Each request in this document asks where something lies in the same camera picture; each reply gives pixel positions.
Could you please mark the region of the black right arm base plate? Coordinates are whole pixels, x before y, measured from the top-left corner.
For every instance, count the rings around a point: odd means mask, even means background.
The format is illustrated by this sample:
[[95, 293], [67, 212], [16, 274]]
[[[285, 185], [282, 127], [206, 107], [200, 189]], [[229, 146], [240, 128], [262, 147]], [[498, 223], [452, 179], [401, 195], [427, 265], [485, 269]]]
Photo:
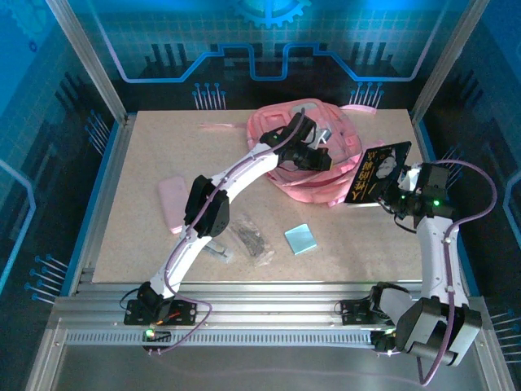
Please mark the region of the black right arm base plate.
[[344, 326], [347, 325], [391, 325], [391, 319], [379, 310], [375, 310], [370, 299], [342, 300], [338, 314]]

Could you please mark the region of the small black controller board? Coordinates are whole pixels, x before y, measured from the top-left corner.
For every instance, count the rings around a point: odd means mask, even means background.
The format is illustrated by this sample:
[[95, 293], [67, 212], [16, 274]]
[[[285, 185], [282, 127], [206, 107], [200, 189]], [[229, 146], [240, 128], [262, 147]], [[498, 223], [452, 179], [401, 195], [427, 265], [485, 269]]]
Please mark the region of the small black controller board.
[[142, 335], [144, 343], [170, 342], [172, 334], [170, 331], [161, 331], [152, 327], [147, 328]]
[[373, 351], [393, 355], [396, 350], [396, 332], [395, 331], [372, 331], [370, 333], [370, 342], [373, 345]]

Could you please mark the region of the aluminium frame rail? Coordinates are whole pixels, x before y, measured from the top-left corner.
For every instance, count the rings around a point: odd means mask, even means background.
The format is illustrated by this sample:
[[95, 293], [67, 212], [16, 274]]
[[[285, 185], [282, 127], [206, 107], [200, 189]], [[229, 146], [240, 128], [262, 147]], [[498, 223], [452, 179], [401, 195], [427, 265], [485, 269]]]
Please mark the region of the aluminium frame rail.
[[[81, 282], [74, 295], [55, 300], [48, 327], [119, 329], [120, 299], [133, 283]], [[181, 295], [198, 300], [197, 321], [209, 329], [340, 329], [334, 307], [367, 296], [372, 283], [184, 283]]]

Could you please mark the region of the pink pencil case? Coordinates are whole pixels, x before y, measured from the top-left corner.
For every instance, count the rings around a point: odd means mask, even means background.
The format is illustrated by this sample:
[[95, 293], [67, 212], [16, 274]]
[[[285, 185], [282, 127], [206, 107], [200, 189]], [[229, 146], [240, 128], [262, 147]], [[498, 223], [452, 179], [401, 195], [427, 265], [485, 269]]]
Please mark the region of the pink pencil case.
[[174, 176], [160, 181], [158, 193], [165, 225], [176, 235], [182, 231], [186, 216], [185, 207], [189, 192], [185, 179], [182, 176]]

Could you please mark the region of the grey metal tray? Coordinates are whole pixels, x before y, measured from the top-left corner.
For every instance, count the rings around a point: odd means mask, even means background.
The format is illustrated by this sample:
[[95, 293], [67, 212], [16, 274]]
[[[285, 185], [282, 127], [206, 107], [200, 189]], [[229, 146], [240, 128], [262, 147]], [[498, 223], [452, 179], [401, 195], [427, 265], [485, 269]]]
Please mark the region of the grey metal tray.
[[45, 332], [20, 391], [521, 391], [495, 335], [478, 336], [459, 367], [427, 387], [415, 358], [346, 347], [182, 346], [149, 356], [137, 346], [72, 345]]

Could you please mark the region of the clear bag of black clips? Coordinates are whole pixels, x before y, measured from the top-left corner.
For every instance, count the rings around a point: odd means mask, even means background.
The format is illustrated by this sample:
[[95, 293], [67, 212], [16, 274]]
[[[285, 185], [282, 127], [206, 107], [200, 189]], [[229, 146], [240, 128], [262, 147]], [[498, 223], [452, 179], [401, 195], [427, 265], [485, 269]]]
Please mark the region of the clear bag of black clips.
[[256, 268], [267, 266], [273, 260], [273, 246], [249, 215], [242, 213], [228, 225], [228, 230], [242, 254]]

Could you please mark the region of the light blue sticky notepad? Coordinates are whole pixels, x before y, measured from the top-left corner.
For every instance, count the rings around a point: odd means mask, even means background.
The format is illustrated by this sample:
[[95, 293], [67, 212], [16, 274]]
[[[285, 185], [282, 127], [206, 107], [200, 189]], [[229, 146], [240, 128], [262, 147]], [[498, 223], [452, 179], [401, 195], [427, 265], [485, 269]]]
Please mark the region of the light blue sticky notepad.
[[317, 241], [308, 224], [301, 224], [284, 233], [286, 240], [295, 255], [300, 255], [317, 247]]

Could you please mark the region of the aluminium side rail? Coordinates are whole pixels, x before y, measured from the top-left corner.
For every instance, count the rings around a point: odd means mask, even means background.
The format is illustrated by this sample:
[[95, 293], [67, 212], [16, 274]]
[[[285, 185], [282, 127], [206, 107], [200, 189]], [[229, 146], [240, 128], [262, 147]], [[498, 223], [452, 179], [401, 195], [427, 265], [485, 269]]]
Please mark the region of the aluminium side rail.
[[127, 123], [125, 125], [120, 125], [120, 133], [116, 137], [116, 141], [112, 147], [111, 158], [102, 182], [98, 202], [94, 210], [94, 216], [87, 234], [87, 241], [81, 251], [79, 268], [75, 273], [71, 292], [68, 296], [76, 294], [83, 270], [87, 266], [96, 266], [99, 259], [103, 237], [107, 228], [107, 222], [112, 209], [113, 200], [136, 119], [137, 115], [131, 113], [128, 115]]

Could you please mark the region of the clear bag with small item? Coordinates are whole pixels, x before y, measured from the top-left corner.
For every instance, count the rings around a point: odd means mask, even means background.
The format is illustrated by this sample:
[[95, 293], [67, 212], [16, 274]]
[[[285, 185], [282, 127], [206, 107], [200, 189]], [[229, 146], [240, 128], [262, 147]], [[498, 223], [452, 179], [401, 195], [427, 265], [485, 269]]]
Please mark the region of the clear bag with small item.
[[233, 260], [234, 251], [232, 248], [228, 248], [225, 245], [222, 245], [218, 243], [215, 240], [211, 240], [208, 242], [204, 247], [203, 250], [210, 254], [211, 256], [215, 257], [216, 259], [220, 260], [221, 262], [225, 264], [229, 264]]

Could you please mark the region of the aluminium frame post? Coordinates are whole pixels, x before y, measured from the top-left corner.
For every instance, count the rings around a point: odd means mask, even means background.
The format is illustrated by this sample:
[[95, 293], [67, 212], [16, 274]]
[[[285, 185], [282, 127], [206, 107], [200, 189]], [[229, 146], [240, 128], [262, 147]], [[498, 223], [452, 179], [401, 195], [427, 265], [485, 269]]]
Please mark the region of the aluminium frame post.
[[481, 19], [490, 0], [469, 0], [449, 40], [442, 50], [431, 75], [422, 88], [411, 112], [413, 127], [418, 126], [461, 55], [464, 46]]
[[68, 0], [45, 1], [114, 120], [125, 125], [127, 111]]

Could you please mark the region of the pink backpack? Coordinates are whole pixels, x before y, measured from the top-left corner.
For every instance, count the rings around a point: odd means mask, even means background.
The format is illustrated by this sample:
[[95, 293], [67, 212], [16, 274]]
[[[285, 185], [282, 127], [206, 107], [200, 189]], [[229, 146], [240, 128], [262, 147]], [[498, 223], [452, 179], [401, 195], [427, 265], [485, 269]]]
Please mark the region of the pink backpack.
[[293, 200], [308, 204], [336, 205], [344, 201], [366, 151], [356, 126], [344, 107], [318, 99], [300, 99], [262, 107], [243, 124], [247, 146], [251, 151], [262, 134], [288, 125], [291, 118], [300, 111], [321, 128], [326, 127], [332, 131], [331, 138], [326, 143], [333, 163], [331, 170], [300, 170], [293, 163], [284, 162], [264, 175]]

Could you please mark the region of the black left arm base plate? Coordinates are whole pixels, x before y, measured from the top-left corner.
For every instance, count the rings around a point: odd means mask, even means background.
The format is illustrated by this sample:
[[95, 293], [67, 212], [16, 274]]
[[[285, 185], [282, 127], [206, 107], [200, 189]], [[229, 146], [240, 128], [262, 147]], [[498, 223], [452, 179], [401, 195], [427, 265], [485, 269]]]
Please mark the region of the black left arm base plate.
[[197, 305], [182, 300], [168, 300], [158, 310], [148, 310], [139, 300], [127, 303], [124, 325], [144, 326], [193, 326], [197, 315]]

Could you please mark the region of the black cover book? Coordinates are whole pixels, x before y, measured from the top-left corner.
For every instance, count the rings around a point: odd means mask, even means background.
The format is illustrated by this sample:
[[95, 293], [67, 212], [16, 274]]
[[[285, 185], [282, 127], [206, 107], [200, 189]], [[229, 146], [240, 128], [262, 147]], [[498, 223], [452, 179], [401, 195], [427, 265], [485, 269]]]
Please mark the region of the black cover book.
[[397, 183], [411, 147], [412, 143], [405, 141], [367, 149], [344, 203], [365, 205], [381, 199], [388, 187]]

